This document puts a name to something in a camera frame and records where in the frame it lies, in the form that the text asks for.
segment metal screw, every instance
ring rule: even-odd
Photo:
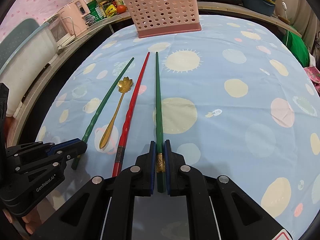
[[[225,175],[222,175],[222,176],[219,177],[219,181],[221,183],[228,183],[229,182],[229,178],[227,176],[225,176]]]
[[[188,165],[182,165],[182,166],[180,167],[180,170],[182,170],[182,171],[184,171],[184,172],[188,172],[188,171],[191,170],[191,168],[190,168],[190,166],[188,166]]]
[[[131,171],[131,172],[139,172],[139,171],[140,171],[140,167],[139,167],[139,166],[132,166],[132,167],[130,168],[130,171]]]
[[[99,176],[96,176],[92,179],[93,184],[99,184],[102,181],[102,178]]]

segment green container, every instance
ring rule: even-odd
[[[96,0],[93,0],[89,3],[87,3],[87,6],[90,10],[90,14],[88,14],[85,19],[89,23],[89,25],[92,25],[98,21],[101,21],[105,18],[103,15],[103,12],[101,11],[100,7],[98,6],[98,3]]]

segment green bag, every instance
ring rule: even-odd
[[[302,38],[296,34],[287,31],[287,34],[283,38],[283,44],[291,51],[295,58],[299,61],[302,67],[309,67],[310,58],[307,46],[304,44]]]

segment gold chopstick band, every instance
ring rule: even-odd
[[[157,172],[165,172],[164,159],[162,153],[158,153],[156,156]]]

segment red chopstick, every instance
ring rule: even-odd
[[[132,114],[134,111],[134,107],[136,105],[136,101],[137,101],[137,97],[138,97],[138,92],[139,92],[139,88],[141,85],[141,81],[142,81],[142,77],[144,74],[144,71],[146,69],[146,65],[149,59],[149,55],[150,52],[148,52],[146,59],[144,60],[143,66],[141,68],[136,86],[134,88],[131,100],[130,100],[130,104],[129,104],[129,109],[127,111],[127,115],[125,116],[125,121],[122,127],[122,134],[119,140],[119,145],[118,145],[118,149],[117,149],[117,153],[116,153],[116,159],[115,159],[115,164],[113,166],[113,171],[112,171],[112,177],[116,177],[119,175],[119,173],[121,172],[121,168],[122,168],[122,162],[123,162],[123,158],[124,158],[124,151],[125,151],[125,146],[127,144],[127,139],[128,139],[128,133],[129,133],[129,128],[130,128],[130,123],[131,123],[131,119],[132,119]]]

